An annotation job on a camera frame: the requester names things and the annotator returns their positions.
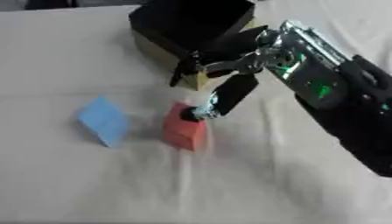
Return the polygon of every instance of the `black object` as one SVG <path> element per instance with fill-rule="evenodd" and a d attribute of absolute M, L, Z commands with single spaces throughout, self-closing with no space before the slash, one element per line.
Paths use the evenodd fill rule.
<path fill-rule="evenodd" d="M 222 85 L 218 86 L 213 94 L 217 102 L 212 104 L 210 113 L 219 116 L 225 116 L 235 106 L 249 95 L 259 82 L 254 74 L 237 74 L 228 78 Z M 197 122 L 194 110 L 195 107 L 189 107 L 182 111 L 181 118 L 189 122 Z"/>
<path fill-rule="evenodd" d="M 215 104 L 215 110 L 219 111 L 221 116 L 225 116 L 249 95 L 258 84 L 259 82 L 254 74 L 237 74 L 228 78 L 214 90 L 218 96 L 218 103 Z"/>
<path fill-rule="evenodd" d="M 234 61 L 238 60 L 244 53 L 253 52 L 260 43 L 256 43 L 257 36 L 268 26 L 258 26 L 240 33 L 229 34 L 222 38 L 203 45 L 197 53 L 189 54 L 185 59 L 182 59 L 171 78 L 170 86 L 175 87 L 181 80 L 181 75 L 195 75 L 197 65 L 207 65 L 217 61 Z M 209 73 L 208 78 L 217 78 L 233 72 L 234 69 L 220 70 Z"/>
<path fill-rule="evenodd" d="M 133 30 L 185 59 L 210 41 L 239 32 L 253 19 L 247 0 L 154 0 L 129 15 Z"/>
<path fill-rule="evenodd" d="M 26 10 L 50 10 L 75 7 L 78 7 L 76 0 L 29 0 L 24 8 Z"/>
<path fill-rule="evenodd" d="M 348 87 L 337 107 L 306 111 L 340 144 L 375 173 L 392 177 L 392 77 L 361 56 L 340 66 Z"/>

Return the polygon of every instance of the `red block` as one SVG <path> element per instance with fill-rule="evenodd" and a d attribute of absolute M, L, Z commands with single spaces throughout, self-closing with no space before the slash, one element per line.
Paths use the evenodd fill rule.
<path fill-rule="evenodd" d="M 164 140 L 173 146 L 196 151 L 206 146 L 206 122 L 188 122 L 180 113 L 188 106 L 176 102 L 164 119 Z"/>

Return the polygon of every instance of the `wrinkled cloth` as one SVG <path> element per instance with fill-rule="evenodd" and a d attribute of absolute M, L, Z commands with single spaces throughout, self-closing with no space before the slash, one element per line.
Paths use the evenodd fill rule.
<path fill-rule="evenodd" d="M 388 0 L 271 0 L 260 25 L 317 27 L 345 53 L 387 71 Z M 205 151 L 161 142 L 174 102 L 169 73 L 135 47 L 128 13 L 104 7 L 0 13 L 0 220 L 149 223 L 390 223 L 392 182 L 342 149 L 270 73 L 229 115 L 209 121 Z M 75 121 L 104 95 L 129 136 L 100 145 Z"/>

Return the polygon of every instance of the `green led light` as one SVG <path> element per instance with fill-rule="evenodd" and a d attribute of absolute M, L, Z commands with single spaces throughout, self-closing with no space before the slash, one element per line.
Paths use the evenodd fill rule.
<path fill-rule="evenodd" d="M 382 109 L 385 109 L 385 110 L 390 110 L 390 107 L 389 107 L 388 104 L 386 104 L 386 103 L 382 104 L 382 105 L 381 105 L 381 108 L 382 108 Z"/>
<path fill-rule="evenodd" d="M 328 86 L 323 86 L 318 92 L 318 98 L 323 99 L 326 95 L 331 93 L 331 88 Z"/>

